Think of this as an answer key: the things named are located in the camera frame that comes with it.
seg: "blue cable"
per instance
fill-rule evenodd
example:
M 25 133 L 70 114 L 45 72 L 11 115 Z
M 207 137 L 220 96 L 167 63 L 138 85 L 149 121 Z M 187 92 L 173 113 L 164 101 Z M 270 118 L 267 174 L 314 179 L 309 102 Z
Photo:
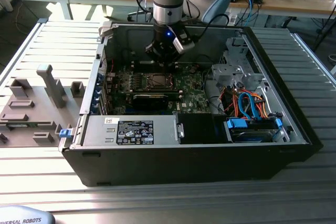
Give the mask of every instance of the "blue cable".
M 239 110 L 240 112 L 247 117 L 247 119 L 251 120 L 251 117 L 243 110 L 243 106 L 242 106 L 242 101 L 243 101 L 243 97 L 247 95 L 250 99 L 250 104 L 251 104 L 251 110 L 252 110 L 252 114 L 253 116 L 257 119 L 257 120 L 261 120 L 261 117 L 259 116 L 258 114 L 258 111 L 256 110 L 256 107 L 255 107 L 255 104 L 254 104 L 254 99 L 252 97 L 252 95 L 250 95 L 249 93 L 242 93 L 240 94 L 239 96 L 239 99 L 238 99 L 238 106 L 239 106 Z
M 249 4 L 250 4 L 250 13 L 248 14 L 248 17 L 247 17 L 247 20 L 245 22 L 245 25 L 247 25 L 247 23 L 250 21 L 250 18 L 251 18 L 251 13 L 252 13 L 252 0 L 248 0 L 249 1 Z

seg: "circuit board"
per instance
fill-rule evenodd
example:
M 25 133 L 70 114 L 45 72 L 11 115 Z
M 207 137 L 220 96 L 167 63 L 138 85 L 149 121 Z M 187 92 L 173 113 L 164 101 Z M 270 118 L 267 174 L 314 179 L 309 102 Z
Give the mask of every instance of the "circuit board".
M 127 68 L 118 70 L 111 90 L 111 114 L 153 114 L 173 113 L 210 113 L 209 104 L 202 90 L 202 71 L 194 65 L 187 65 L 175 73 L 134 73 Z M 165 94 L 168 98 L 167 109 L 139 111 L 132 106 L 132 98 L 138 92 L 157 95 Z

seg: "motherboard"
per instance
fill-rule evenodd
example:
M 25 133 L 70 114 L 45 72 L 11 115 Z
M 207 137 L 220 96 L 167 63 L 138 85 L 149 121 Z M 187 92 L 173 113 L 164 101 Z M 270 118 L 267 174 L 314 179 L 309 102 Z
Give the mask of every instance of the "motherboard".
M 173 73 L 138 72 L 124 66 L 112 80 L 111 114 L 209 113 L 203 74 L 204 69 L 195 64 Z

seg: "warning label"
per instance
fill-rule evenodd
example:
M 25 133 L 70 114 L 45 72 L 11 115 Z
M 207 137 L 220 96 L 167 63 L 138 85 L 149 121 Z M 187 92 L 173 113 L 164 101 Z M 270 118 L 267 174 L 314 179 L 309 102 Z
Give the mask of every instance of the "warning label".
M 153 126 L 153 121 L 119 121 L 117 144 L 154 144 Z

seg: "white sticker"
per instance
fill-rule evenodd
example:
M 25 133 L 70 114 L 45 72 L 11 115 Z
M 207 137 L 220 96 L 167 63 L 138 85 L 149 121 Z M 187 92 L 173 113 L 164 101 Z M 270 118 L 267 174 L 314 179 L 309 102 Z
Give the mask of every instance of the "white sticker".
M 105 118 L 104 124 L 117 124 L 119 122 L 119 118 Z

